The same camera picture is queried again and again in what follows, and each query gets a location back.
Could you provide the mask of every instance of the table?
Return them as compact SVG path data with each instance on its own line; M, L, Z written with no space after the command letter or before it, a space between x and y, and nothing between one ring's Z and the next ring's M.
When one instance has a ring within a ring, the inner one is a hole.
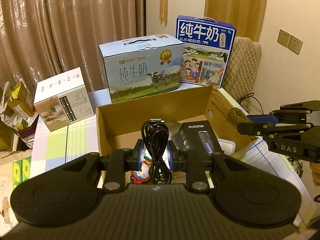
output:
M198 85L180 83L179 89ZM234 106L246 111L224 90L219 89ZM109 89L88 93L92 107L111 104ZM31 158L31 177L49 171L88 152L98 152L96 116L49 132L41 118L36 128ZM315 205L301 179L283 155L268 151L267 144L260 137L241 161L267 171L294 184L301 193L302 204L294 224L300 228L310 222Z

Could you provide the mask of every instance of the ribbed black surface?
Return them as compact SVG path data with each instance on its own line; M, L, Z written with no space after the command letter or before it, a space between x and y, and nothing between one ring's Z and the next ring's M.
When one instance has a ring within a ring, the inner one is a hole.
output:
M19 224L4 240L282 240L292 225L253 229L221 215L206 195L189 193L184 185L129 185L120 194L106 195L85 219L60 228Z

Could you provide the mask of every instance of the brown curtain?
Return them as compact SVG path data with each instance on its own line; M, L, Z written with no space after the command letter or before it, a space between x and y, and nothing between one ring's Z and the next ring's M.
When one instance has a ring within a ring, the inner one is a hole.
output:
M145 34L145 0L0 0L0 87L81 67L88 91L108 87L98 45Z
M237 36L258 41L267 0L206 0L204 15L231 23Z

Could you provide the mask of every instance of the black label on box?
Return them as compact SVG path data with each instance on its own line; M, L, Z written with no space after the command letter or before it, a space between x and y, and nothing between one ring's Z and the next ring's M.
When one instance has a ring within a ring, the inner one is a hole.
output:
M60 100L60 102L62 104L62 107L63 107L64 111L67 114L67 117L69 118L69 121L73 122L73 121L77 120L77 118L75 116L75 113L72 111L72 108L71 108L71 105L70 105L70 103L68 101L67 96L59 98L59 100Z

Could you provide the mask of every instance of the hand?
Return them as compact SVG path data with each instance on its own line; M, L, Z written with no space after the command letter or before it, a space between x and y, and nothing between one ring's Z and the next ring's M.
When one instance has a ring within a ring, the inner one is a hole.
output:
M312 179L315 186L320 186L320 163L310 163Z

